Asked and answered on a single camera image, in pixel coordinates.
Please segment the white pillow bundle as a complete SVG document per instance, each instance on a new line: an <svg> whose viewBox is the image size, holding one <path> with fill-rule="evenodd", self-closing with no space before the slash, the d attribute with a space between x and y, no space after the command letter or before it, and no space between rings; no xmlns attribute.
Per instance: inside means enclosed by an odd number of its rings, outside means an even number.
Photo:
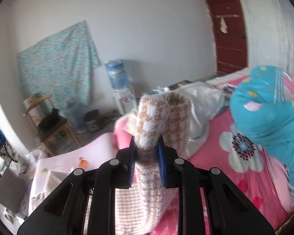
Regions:
<svg viewBox="0 0 294 235"><path fill-rule="evenodd" d="M195 82L173 91L154 96L161 102L157 122L165 145L177 150L179 156L189 159L207 141L210 120L225 104L222 91L206 82Z"/></svg>

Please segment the dark red door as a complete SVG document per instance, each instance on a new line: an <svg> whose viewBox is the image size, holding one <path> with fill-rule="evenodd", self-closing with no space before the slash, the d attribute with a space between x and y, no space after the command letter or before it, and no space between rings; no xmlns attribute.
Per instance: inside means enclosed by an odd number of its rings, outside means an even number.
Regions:
<svg viewBox="0 0 294 235"><path fill-rule="evenodd" d="M216 45L217 73L248 66L244 14L240 0L206 0Z"/></svg>

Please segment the dark grey board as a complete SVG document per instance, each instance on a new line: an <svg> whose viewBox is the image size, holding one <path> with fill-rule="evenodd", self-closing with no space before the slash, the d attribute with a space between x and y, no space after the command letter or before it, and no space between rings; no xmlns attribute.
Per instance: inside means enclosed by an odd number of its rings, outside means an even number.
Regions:
<svg viewBox="0 0 294 235"><path fill-rule="evenodd" d="M17 214L27 192L26 181L6 168L0 178L0 204Z"/></svg>

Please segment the black clothing on chair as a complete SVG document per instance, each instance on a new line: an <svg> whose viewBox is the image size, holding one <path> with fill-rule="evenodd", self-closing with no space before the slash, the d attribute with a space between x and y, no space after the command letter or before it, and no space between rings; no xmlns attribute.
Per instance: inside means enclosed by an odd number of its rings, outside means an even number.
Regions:
<svg viewBox="0 0 294 235"><path fill-rule="evenodd" d="M52 108L50 114L45 116L40 123L38 124L38 128L40 131L46 132L52 128L55 128L57 125L63 124L67 119L63 116L60 116L59 109Z"/></svg>

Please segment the black small appliance on floor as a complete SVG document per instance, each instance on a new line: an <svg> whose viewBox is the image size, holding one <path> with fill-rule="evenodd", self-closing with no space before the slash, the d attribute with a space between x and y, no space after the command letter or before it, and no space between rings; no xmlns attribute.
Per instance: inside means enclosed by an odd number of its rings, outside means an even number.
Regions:
<svg viewBox="0 0 294 235"><path fill-rule="evenodd" d="M104 127L103 117L98 109L89 111L84 116L84 125L88 132L96 132Z"/></svg>

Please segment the blue water bottle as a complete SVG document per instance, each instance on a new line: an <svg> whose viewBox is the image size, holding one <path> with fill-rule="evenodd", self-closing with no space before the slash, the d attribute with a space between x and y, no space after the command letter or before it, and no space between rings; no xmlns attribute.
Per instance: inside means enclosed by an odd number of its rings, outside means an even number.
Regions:
<svg viewBox="0 0 294 235"><path fill-rule="evenodd" d="M105 68L114 90L122 90L130 85L130 80L122 60L109 60L105 63Z"/></svg>

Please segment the white water dispenser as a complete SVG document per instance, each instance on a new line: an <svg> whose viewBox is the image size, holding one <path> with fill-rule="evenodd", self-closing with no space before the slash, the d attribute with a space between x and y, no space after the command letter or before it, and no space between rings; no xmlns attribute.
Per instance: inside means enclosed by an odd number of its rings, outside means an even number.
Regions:
<svg viewBox="0 0 294 235"><path fill-rule="evenodd" d="M137 100L132 85L120 90L114 90L113 97L121 115L125 115L132 109L137 108Z"/></svg>

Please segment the wooden chair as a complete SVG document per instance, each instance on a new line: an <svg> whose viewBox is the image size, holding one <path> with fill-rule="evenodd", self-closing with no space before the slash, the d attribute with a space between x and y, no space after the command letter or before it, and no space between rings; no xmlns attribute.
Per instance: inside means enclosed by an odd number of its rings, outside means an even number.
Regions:
<svg viewBox="0 0 294 235"><path fill-rule="evenodd" d="M82 147L82 144L70 126L68 119L60 115L59 109L55 107L51 97L51 94L46 94L41 97L27 98L25 100L26 111L23 113L23 116L29 120L42 146L51 156L54 156L54 151L50 148L49 141L59 132L64 131L79 147ZM51 111L44 118L32 115L31 112L46 100L50 102Z"/></svg>

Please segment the white wardrobe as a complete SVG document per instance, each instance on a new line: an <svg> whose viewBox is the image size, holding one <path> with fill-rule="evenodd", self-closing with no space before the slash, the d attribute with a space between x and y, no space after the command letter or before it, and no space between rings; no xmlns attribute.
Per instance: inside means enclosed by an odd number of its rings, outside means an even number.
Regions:
<svg viewBox="0 0 294 235"><path fill-rule="evenodd" d="M248 66L273 65L294 77L294 7L289 0L240 0Z"/></svg>

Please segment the blue patterned quilt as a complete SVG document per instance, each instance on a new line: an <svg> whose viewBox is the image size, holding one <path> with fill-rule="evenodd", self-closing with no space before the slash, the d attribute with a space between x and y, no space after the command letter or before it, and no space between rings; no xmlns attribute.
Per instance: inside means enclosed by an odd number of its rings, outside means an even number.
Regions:
<svg viewBox="0 0 294 235"><path fill-rule="evenodd" d="M294 97L285 96L283 70L255 67L234 90L229 107L238 130L285 165L294 200Z"/></svg>

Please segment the teal floral hanging cloth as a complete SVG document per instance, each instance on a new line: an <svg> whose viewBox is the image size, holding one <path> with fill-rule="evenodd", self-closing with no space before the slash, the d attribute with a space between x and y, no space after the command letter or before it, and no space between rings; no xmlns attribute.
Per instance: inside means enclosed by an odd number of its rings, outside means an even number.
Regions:
<svg viewBox="0 0 294 235"><path fill-rule="evenodd" d="M21 92L51 94L65 109L71 102L88 105L93 71L100 66L86 21L44 38L17 54Z"/></svg>

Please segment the beige white houndstooth fuzzy coat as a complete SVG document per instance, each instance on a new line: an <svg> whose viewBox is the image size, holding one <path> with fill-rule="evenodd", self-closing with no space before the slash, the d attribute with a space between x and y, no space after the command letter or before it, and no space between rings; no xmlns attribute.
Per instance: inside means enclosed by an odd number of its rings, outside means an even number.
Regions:
<svg viewBox="0 0 294 235"><path fill-rule="evenodd" d="M144 95L139 107L119 118L114 127L119 149L134 143L134 179L129 189L115 191L116 234L147 234L155 229L177 194L166 189L166 164L160 147L186 159L192 103L176 91Z"/></svg>

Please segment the pink floral blanket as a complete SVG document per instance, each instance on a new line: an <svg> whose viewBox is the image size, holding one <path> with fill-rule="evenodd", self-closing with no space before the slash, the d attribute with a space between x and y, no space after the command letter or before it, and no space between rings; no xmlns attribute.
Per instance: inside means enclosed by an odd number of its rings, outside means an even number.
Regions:
<svg viewBox="0 0 294 235"><path fill-rule="evenodd" d="M230 87L237 86L250 71L251 68L245 68L206 82L229 92ZM131 122L130 115L116 122L114 133L119 149L128 147L130 143L133 133L127 128ZM255 155L243 160L232 147L232 140L238 133L230 111L226 109L210 121L208 139L196 149L190 162L205 170L219 167L279 233L294 211L294 202L287 188L286 169L260 146L255 146ZM143 234L177 234L177 200L178 196L175 196L157 227Z"/></svg>

